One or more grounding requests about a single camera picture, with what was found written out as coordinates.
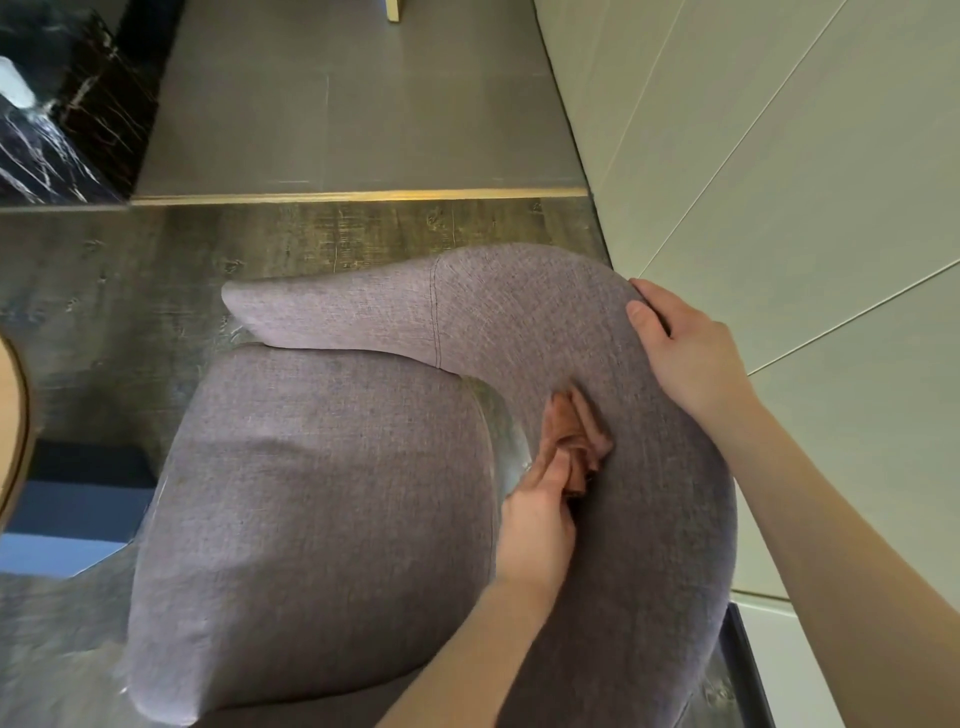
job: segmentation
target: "black marble surface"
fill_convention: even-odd
[[[0,96],[0,205],[130,198],[180,5],[133,2],[128,7],[120,33],[130,43],[145,44],[138,49],[140,64],[121,51],[94,11],[65,11],[36,0],[0,5],[0,56],[13,61],[36,96],[28,109]],[[152,36],[138,35],[128,19],[134,8],[141,22],[160,17],[166,25],[161,22]],[[145,8],[153,8],[153,15]],[[152,44],[144,38],[152,38]]]

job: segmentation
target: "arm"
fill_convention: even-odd
[[[550,452],[504,501],[496,577],[379,728],[494,725],[566,577],[575,538],[563,500],[569,475],[569,454]]]
[[[960,615],[763,407],[727,327],[632,282],[649,305],[632,302],[627,314],[654,374],[730,465],[846,724],[956,724]]]

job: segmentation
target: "gray fabric chair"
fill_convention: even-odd
[[[461,375],[530,443],[573,378],[616,441],[500,724],[674,724],[727,604],[734,498],[653,379],[627,281],[518,244],[223,295],[263,345],[212,364],[161,476],[127,655],[143,714],[376,723],[492,575],[491,439]]]

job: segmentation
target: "curved chair backrest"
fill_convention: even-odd
[[[223,296],[269,346],[391,352],[482,379],[532,444],[551,389],[575,380],[616,445],[578,504],[564,592],[502,722],[533,715],[567,725],[585,701],[602,706],[594,725],[676,719],[724,615],[734,496],[719,453],[653,378],[624,314],[639,298],[629,282],[584,257],[515,244],[335,276],[235,281]]]

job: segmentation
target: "gray tile floor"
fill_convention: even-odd
[[[532,0],[186,0],[136,195],[585,184]]]
[[[513,241],[606,260],[588,198],[0,214],[0,328],[47,437],[132,441],[158,469],[206,362],[243,336],[225,280]],[[0,575],[0,725],[150,725],[119,677],[134,560],[128,546],[67,581]],[[718,654],[682,725],[740,725]]]

